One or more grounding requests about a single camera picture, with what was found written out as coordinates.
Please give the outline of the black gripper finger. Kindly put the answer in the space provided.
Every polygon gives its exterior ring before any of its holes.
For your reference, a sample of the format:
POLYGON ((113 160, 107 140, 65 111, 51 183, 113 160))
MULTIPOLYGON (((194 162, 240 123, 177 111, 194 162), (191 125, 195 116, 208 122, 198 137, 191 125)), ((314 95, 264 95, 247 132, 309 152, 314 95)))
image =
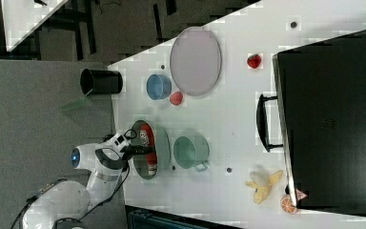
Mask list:
POLYGON ((154 146, 135 145, 135 146, 133 146, 133 148, 136 152, 155 152, 154 146))

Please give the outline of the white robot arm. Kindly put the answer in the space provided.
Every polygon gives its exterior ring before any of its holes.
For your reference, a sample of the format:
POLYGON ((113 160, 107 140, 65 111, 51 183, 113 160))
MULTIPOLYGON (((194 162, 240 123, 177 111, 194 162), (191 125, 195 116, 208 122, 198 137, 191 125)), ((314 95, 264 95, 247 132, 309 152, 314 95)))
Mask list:
POLYGON ((87 183, 60 178, 47 184, 27 200, 10 229, 87 229, 82 219, 118 192, 129 160, 155 151, 148 140, 133 144, 136 138, 138 134, 115 134, 102 143, 73 148, 71 165, 90 172, 87 183))

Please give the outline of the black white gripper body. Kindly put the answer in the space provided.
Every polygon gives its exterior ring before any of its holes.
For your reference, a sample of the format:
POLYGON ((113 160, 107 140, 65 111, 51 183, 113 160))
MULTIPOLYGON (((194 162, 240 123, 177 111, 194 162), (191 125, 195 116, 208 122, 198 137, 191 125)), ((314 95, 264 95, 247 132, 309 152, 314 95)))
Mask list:
POLYGON ((124 135, 106 135, 103 142, 104 154, 112 160, 130 160, 133 158, 132 152, 128 151, 131 142, 124 135))

